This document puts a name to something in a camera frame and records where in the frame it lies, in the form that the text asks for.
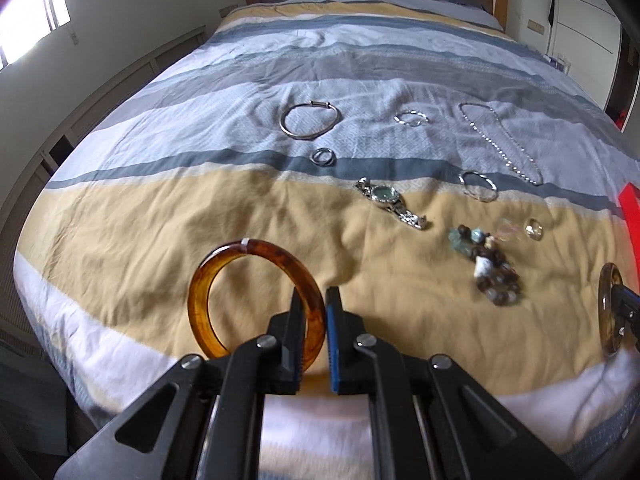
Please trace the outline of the dark brown bangle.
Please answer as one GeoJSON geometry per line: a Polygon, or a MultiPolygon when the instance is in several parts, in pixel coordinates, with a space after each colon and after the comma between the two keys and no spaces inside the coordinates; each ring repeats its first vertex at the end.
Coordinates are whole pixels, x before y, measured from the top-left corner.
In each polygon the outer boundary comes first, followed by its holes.
{"type": "Polygon", "coordinates": [[[598,320],[601,348],[607,358],[620,350],[624,336],[624,320],[614,307],[614,287],[617,285],[623,285],[620,270],[615,263],[605,263],[598,284],[598,320]]]}

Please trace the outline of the red jewelry box tray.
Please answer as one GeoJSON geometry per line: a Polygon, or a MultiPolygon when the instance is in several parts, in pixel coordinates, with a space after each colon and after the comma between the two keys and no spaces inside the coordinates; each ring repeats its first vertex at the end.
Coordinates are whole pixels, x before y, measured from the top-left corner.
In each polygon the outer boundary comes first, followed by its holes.
{"type": "Polygon", "coordinates": [[[632,183],[627,183],[618,196],[620,209],[626,222],[631,245],[635,252],[639,250],[640,236],[640,209],[639,209],[639,189],[632,183]]]}

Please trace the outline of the amber orange bangle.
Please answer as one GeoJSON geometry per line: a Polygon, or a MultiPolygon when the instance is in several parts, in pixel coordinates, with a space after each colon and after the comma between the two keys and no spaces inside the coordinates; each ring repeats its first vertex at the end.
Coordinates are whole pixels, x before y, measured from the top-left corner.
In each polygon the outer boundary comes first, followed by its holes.
{"type": "Polygon", "coordinates": [[[288,276],[304,308],[302,367],[314,364],[326,339],[326,306],[314,277],[297,258],[265,240],[242,238],[213,250],[193,274],[188,291],[188,318],[192,334],[204,354],[211,359],[228,356],[230,351],[218,338],[209,314],[209,293],[221,270],[239,258],[256,256],[274,264],[288,276]]]}

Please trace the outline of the twisted silver bangle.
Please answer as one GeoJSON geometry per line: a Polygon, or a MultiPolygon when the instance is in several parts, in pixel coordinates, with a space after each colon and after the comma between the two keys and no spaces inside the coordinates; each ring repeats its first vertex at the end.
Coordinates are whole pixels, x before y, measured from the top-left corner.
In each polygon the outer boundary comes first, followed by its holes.
{"type": "Polygon", "coordinates": [[[486,174],[475,170],[464,170],[459,174],[463,192],[481,203],[492,203],[499,196],[498,186],[486,174]]]}

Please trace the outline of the silver wristwatch green dial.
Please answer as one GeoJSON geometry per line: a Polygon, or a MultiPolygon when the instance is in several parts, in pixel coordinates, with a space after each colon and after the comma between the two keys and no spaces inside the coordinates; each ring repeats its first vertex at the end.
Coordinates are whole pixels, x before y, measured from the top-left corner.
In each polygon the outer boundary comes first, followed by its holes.
{"type": "Polygon", "coordinates": [[[427,229],[426,218],[409,210],[404,198],[393,186],[373,184],[367,177],[362,177],[355,183],[355,188],[378,209],[389,212],[406,226],[411,226],[419,231],[427,229]]]}

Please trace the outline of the large silver bangle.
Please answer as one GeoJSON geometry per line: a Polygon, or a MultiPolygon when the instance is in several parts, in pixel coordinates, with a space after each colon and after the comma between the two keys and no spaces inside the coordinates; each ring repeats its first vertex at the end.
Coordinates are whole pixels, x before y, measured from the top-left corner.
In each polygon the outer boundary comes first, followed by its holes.
{"type": "Polygon", "coordinates": [[[324,136],[342,119],[342,112],[329,102],[308,101],[288,106],[279,117],[280,130],[290,139],[311,141],[324,136]]]}

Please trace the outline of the striped bed duvet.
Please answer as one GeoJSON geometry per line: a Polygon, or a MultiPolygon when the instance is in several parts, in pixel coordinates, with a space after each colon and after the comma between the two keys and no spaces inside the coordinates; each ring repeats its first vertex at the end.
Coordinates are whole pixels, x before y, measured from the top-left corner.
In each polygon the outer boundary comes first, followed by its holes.
{"type": "Polygon", "coordinates": [[[448,353],[578,476],[639,417],[639,356],[601,348],[597,282],[636,266],[618,203],[623,133],[576,82],[498,30],[383,0],[233,11],[111,112],[55,171],[17,242],[30,324],[105,425],[198,350],[188,287],[215,247],[277,244],[413,356],[448,353]],[[296,141],[290,105],[342,119],[296,141]],[[481,203],[459,174],[499,196],[481,203]],[[355,188],[390,185],[413,229],[355,188]]]}

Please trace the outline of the white wardrobe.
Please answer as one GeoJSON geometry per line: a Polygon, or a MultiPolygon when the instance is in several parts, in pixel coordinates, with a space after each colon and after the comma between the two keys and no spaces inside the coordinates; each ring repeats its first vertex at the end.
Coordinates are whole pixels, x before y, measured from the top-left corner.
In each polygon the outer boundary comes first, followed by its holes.
{"type": "Polygon", "coordinates": [[[551,55],[602,108],[610,99],[621,34],[605,0],[554,0],[551,55]]]}

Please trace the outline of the grey pillow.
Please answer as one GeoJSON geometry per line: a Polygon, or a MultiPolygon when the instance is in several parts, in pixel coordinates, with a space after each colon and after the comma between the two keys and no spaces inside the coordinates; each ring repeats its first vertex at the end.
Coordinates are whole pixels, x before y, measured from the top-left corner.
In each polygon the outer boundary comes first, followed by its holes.
{"type": "Polygon", "coordinates": [[[504,26],[476,0],[383,0],[403,8],[425,11],[446,18],[455,18],[473,25],[480,25],[498,32],[504,26]]]}

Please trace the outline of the bright window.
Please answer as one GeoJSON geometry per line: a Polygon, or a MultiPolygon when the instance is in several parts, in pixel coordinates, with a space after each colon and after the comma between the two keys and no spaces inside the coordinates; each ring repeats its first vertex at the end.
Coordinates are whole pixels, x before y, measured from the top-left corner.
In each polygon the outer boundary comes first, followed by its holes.
{"type": "Polygon", "coordinates": [[[69,22],[67,0],[1,0],[1,68],[69,22]]]}

